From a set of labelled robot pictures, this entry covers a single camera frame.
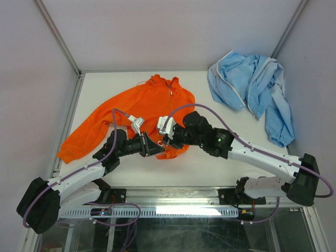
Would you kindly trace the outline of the orange zip jacket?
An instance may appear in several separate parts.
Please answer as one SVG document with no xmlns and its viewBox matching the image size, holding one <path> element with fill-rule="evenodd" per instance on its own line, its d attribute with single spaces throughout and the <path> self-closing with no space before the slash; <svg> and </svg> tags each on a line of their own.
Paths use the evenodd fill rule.
<svg viewBox="0 0 336 252">
<path fill-rule="evenodd" d="M 142 117 L 140 129 L 159 142 L 162 135 L 156 128 L 159 117 L 168 116 L 173 110 L 183 106 L 173 116 L 178 124 L 194 111 L 194 95 L 180 86 L 179 79 L 171 80 L 160 75 L 151 76 L 146 83 L 128 89 L 98 106 L 61 145 L 57 157 L 65 163 L 80 159 L 93 151 L 105 138 L 111 123 L 126 127 L 128 137 L 135 136 L 129 121 L 121 112 L 136 118 Z"/>
</svg>

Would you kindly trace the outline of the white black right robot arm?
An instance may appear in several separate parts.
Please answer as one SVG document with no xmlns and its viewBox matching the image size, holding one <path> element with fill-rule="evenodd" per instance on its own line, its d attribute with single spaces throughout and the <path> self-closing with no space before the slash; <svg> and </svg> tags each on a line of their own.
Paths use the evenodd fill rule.
<svg viewBox="0 0 336 252">
<path fill-rule="evenodd" d="M 242 177 L 232 195 L 232 204 L 247 203 L 263 197 L 286 196 L 292 202 L 312 206 L 318 186 L 318 166 L 314 156 L 280 155 L 238 138 L 226 129 L 214 128 L 205 117 L 194 111 L 187 114 L 179 125 L 168 118 L 159 132 L 164 143 L 179 149 L 197 145 L 207 154 L 247 163 L 270 174 L 271 177 Z"/>
</svg>

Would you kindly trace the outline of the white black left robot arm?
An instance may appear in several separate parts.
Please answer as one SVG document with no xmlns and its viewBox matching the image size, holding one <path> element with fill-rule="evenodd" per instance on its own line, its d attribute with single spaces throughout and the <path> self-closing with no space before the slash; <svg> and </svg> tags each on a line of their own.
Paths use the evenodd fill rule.
<svg viewBox="0 0 336 252">
<path fill-rule="evenodd" d="M 60 215 L 80 205 L 119 203 L 111 186 L 102 178 L 119 166 L 121 157 L 132 154 L 148 157 L 162 152 L 164 147 L 145 132 L 128 139 L 124 130 L 114 130 L 102 148 L 82 167 L 49 180 L 34 179 L 16 212 L 22 217 L 24 227 L 42 234 Z"/>
</svg>

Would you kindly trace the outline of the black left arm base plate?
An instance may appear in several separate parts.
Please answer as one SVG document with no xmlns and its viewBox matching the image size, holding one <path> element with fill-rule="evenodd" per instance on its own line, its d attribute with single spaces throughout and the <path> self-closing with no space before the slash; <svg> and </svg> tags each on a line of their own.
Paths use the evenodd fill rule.
<svg viewBox="0 0 336 252">
<path fill-rule="evenodd" d="M 95 201 L 90 200 L 89 202 L 98 204 L 116 204 L 116 203 L 125 203 L 125 199 L 127 197 L 127 190 L 125 188 L 110 188 L 103 189 L 98 199 Z"/>
</svg>

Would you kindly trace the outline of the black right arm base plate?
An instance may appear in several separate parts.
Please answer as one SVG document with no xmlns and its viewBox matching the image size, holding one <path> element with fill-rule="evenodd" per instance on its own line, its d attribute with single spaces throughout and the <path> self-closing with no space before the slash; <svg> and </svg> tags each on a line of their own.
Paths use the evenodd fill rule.
<svg viewBox="0 0 336 252">
<path fill-rule="evenodd" d="M 220 205 L 265 205 L 265 197 L 251 198 L 244 192 L 237 192 L 235 188 L 218 189 Z"/>
</svg>

